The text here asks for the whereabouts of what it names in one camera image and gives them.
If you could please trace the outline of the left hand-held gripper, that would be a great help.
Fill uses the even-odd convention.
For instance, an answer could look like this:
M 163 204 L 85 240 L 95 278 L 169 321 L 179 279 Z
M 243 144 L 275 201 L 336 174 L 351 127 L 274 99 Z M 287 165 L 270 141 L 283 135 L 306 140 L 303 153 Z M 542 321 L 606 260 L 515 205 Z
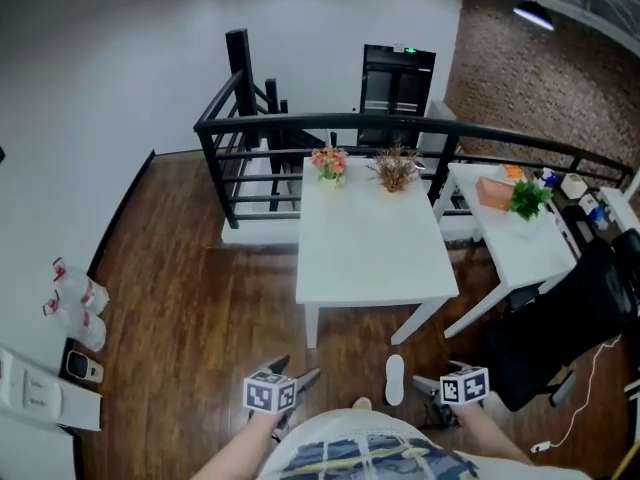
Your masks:
M 272 360 L 243 381 L 243 407 L 249 418 L 255 414 L 266 414 L 279 418 L 277 429 L 284 429 L 300 403 L 302 394 L 317 382 L 321 375 L 319 367 L 298 377 L 282 374 L 290 362 L 289 355 Z

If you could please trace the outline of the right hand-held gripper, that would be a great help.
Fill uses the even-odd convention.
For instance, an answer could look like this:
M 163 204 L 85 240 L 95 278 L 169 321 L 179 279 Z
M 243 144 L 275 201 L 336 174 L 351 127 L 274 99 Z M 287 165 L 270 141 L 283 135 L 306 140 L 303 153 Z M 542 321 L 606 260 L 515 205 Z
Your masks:
M 448 373 L 439 381 L 414 375 L 414 388 L 427 396 L 439 394 L 441 403 L 450 406 L 479 403 L 489 396 L 489 370 L 486 367 L 449 360 L 447 368 Z

